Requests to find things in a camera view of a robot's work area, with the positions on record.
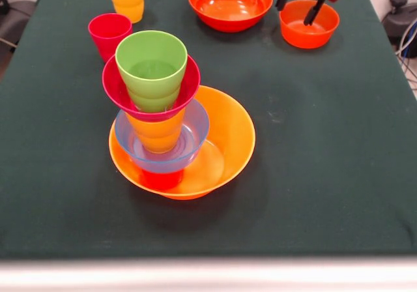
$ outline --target green plastic cup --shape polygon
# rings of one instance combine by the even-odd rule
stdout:
[[[140,31],[120,42],[115,57],[138,110],[157,113],[172,108],[188,58],[181,40],[163,31]]]

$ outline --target plastic bowl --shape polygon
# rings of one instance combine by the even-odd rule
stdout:
[[[159,174],[150,179],[119,145],[113,123],[109,135],[110,156],[126,179],[146,191],[186,200],[205,196],[233,180],[245,168],[256,138],[248,112],[231,96],[203,85],[195,99],[208,114],[210,131],[195,160],[183,173]]]
[[[106,63],[102,74],[103,88],[110,100],[136,119],[154,122],[169,119],[186,107],[197,93],[200,81],[201,77],[198,65],[191,56],[188,56],[187,67],[181,82],[180,93],[173,108],[159,113],[145,113],[139,111],[130,99],[126,85],[117,68],[114,56]]]
[[[210,27],[236,33],[255,25],[274,0],[188,0],[195,13]]]
[[[121,147],[141,169],[151,173],[174,173],[184,169],[197,156],[209,132],[209,125],[204,107],[192,100],[186,107],[178,142],[167,153],[155,154],[145,150],[124,111],[116,117],[115,133]]]
[[[297,48],[315,49],[324,46],[339,25],[338,13],[324,4],[313,25],[305,26],[304,18],[315,4],[313,0],[291,1],[280,12],[282,37]]]

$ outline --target red plastic cup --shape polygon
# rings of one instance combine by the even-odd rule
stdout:
[[[99,15],[89,23],[91,38],[104,62],[114,55],[121,40],[130,35],[132,30],[132,22],[116,13]]]
[[[178,170],[174,173],[151,173],[142,169],[142,175],[148,188],[162,191],[174,188],[180,183],[184,175],[184,170]]]

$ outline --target pink plastic cup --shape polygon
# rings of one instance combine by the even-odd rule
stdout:
[[[197,63],[188,56],[185,75],[181,82],[180,93],[175,101],[173,108],[159,113],[146,113],[139,111],[129,97],[126,85],[120,76],[117,68],[116,58],[109,59],[104,66],[102,74],[103,88],[110,100],[113,101],[123,111],[140,121],[166,121],[175,116],[183,108],[185,108],[197,93],[200,86],[201,76]]]
[[[107,13],[96,16],[89,23],[91,38],[104,62],[116,52],[116,48],[132,33],[132,22],[124,15]]]

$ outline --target blue transparent bowl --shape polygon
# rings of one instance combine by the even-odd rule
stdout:
[[[175,147],[164,154],[147,151],[135,136],[124,111],[116,117],[115,133],[121,147],[141,169],[152,173],[173,173],[184,169],[196,158],[209,132],[209,117],[204,107],[192,100],[186,107],[181,134]]]

